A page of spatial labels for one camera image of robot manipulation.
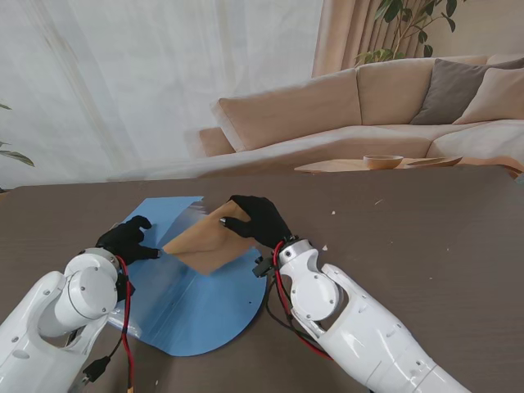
robotic arm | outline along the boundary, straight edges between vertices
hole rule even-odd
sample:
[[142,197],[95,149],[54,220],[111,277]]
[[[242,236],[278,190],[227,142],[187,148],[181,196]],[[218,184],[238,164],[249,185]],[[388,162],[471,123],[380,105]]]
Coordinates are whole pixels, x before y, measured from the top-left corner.
[[[376,393],[468,392],[421,348],[402,322],[336,266],[318,270],[318,251],[296,240],[274,204],[255,196],[232,196],[250,217],[223,224],[243,237],[276,248],[280,274],[292,280],[291,314],[344,371]],[[347,306],[324,330],[318,322]]]
[[[98,239],[65,267],[40,278],[0,326],[0,393],[60,393],[70,389],[119,295],[119,262],[157,258],[140,246],[149,229],[136,216]],[[53,337],[76,332],[65,346]]]

gray cushion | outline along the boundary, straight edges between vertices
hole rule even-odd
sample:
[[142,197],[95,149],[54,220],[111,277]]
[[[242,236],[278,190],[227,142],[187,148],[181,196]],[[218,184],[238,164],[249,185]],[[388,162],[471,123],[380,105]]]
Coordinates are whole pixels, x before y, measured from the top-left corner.
[[468,65],[436,59],[422,109],[411,124],[453,123],[468,108],[489,68],[514,70],[523,67],[524,58],[494,65]]

wire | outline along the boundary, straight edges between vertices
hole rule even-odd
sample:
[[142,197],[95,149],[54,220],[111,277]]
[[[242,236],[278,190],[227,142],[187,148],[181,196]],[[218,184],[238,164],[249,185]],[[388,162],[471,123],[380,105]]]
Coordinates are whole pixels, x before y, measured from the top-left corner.
[[284,241],[281,240],[277,246],[275,247],[273,251],[273,269],[275,271],[275,280],[277,282],[277,294],[278,299],[280,300],[280,303],[282,304],[282,307],[284,308],[284,312],[286,313],[287,321],[289,322],[290,327],[293,329],[295,334],[304,342],[315,354],[320,355],[324,357],[325,359],[332,360],[332,357],[329,356],[324,350],[320,350],[316,346],[314,346],[311,342],[309,342],[307,339],[305,339],[298,330],[295,329],[295,327],[292,325],[291,319],[292,319],[292,313],[289,309],[289,304],[287,303],[284,298],[286,297],[289,299],[289,295],[287,294],[283,284],[282,284],[282,277],[280,276],[280,270],[278,268],[278,254],[280,253],[280,249],[284,245]]
[[110,358],[112,358],[113,355],[116,353],[116,350],[119,349],[120,344],[122,344],[122,335],[121,335],[121,334],[120,334],[120,339],[118,340],[118,342],[117,342],[116,345],[115,345],[115,348],[113,348],[113,350],[111,351],[111,353],[108,355]]
[[128,392],[133,392],[133,383],[134,383],[134,358],[129,349],[128,343],[128,326],[129,326],[129,315],[131,313],[131,282],[129,281],[128,267],[125,264],[124,260],[120,256],[116,256],[116,259],[119,261],[122,271],[125,276],[125,307],[124,307],[124,325],[122,326],[122,334],[120,341],[124,344],[125,353],[128,356]]

wooden bowl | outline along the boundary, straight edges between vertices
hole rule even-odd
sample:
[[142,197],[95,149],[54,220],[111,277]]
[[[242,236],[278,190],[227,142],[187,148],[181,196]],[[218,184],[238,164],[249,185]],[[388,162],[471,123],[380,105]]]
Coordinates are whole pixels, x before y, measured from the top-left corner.
[[364,163],[371,170],[394,169],[403,159],[403,156],[364,156]]

black glove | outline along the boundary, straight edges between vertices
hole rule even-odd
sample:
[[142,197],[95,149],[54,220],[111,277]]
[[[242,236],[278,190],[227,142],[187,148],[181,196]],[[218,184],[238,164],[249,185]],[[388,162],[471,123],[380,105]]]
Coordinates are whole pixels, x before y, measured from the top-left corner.
[[135,215],[127,223],[120,224],[100,236],[96,247],[108,250],[111,254],[124,259],[127,265],[135,260],[154,260],[160,256],[160,250],[140,246],[144,234],[140,228],[149,229],[151,223],[141,215]]
[[289,240],[291,231],[268,198],[258,196],[233,195],[229,198],[251,217],[245,223],[233,217],[224,217],[224,227],[242,237],[254,237],[264,246],[275,248],[281,240]]

